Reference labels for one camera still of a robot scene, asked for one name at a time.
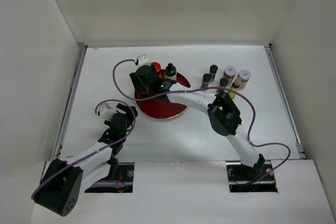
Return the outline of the red-lid dark sauce jar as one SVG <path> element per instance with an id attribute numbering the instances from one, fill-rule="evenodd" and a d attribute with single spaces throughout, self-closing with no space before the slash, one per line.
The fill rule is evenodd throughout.
<path id="1" fill-rule="evenodd" d="M 161 71 L 161 65 L 158 62 L 151 62 L 151 66 L 153 66 L 155 68 L 156 72 L 160 72 Z"/>

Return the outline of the clear salt grinder black top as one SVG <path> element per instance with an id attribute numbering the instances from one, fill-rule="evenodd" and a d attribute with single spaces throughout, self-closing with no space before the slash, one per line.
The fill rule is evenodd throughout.
<path id="1" fill-rule="evenodd" d="M 164 70 L 164 76 L 166 79 L 171 79 L 176 81 L 177 79 L 177 70 L 176 67 L 172 64 L 169 63 Z"/>

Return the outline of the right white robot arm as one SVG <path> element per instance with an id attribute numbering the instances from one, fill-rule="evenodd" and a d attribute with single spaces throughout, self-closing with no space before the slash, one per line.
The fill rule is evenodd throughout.
<path id="1" fill-rule="evenodd" d="M 262 174 L 265 159 L 248 140 L 240 111 L 227 92 L 193 92 L 175 80 L 162 79 L 160 73 L 148 65 L 138 67 L 130 79 L 135 89 L 134 98 L 144 113 L 165 119 L 180 114 L 185 108 L 201 111 L 208 116 L 212 129 L 229 140 L 244 167 L 244 175 L 254 180 Z"/>

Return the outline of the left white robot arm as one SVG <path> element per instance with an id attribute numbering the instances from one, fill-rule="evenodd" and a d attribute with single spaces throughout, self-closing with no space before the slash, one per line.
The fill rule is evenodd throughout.
<path id="1" fill-rule="evenodd" d="M 101 179 L 113 181 L 118 175 L 116 155 L 134 129 L 138 116 L 136 108 L 117 101 L 116 111 L 102 105 L 97 114 L 108 127 L 97 142 L 83 153 L 53 160 L 32 193 L 34 203 L 62 216 L 67 216 L 76 205 L 79 195 L 97 187 Z"/>

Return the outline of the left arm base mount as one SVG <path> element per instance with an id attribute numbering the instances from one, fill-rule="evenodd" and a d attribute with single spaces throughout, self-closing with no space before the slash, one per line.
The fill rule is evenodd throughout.
<path id="1" fill-rule="evenodd" d="M 107 161 L 109 172 L 85 193 L 132 193 L 135 163 L 120 163 L 115 157 Z"/>

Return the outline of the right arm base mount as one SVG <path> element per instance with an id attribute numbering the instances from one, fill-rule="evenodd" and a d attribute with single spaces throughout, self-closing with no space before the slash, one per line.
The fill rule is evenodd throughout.
<path id="1" fill-rule="evenodd" d="M 248 175 L 247 169 L 240 162 L 227 163 L 227 177 L 231 193 L 277 193 L 278 188 L 273 173 L 259 180 L 272 169 L 271 162 L 266 162 L 259 175 Z"/>

